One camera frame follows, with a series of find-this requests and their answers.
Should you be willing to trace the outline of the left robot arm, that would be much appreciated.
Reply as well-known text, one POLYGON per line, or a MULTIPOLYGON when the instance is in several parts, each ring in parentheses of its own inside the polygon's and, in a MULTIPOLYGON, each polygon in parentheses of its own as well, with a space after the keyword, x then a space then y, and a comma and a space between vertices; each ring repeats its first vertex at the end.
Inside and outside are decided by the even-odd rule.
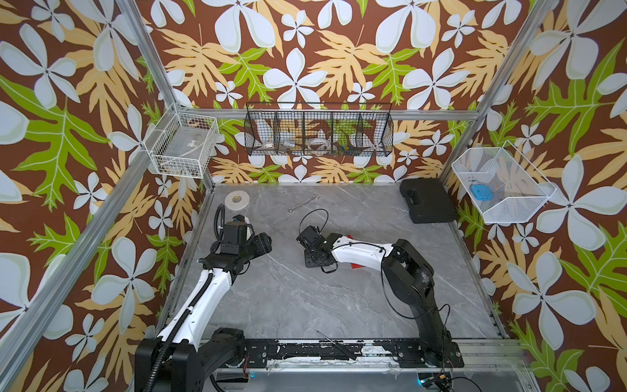
POLYGON ((202 342, 209 321, 235 279, 251 261, 272 251, 272 239, 257 234, 243 216, 217 229, 217 241, 202 265, 197 285, 171 323, 137 349, 135 391, 202 391, 207 381, 220 391, 214 373, 245 361, 244 332, 220 328, 202 342))

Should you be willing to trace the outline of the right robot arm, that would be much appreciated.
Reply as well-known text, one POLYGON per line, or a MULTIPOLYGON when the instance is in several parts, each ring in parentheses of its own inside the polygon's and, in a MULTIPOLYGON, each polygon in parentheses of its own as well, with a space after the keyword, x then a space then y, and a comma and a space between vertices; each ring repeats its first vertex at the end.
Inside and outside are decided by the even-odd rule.
POLYGON ((448 317, 441 315, 450 305, 439 306, 435 300, 434 269, 407 240, 369 243, 337 233, 325 237, 309 226, 297 236, 297 242, 304 248, 308 268, 327 273, 329 266, 351 264, 378 271, 382 288, 390 289, 411 310, 410 315, 393 312, 416 323, 423 361, 440 368, 464 366, 459 346, 446 326, 448 317))

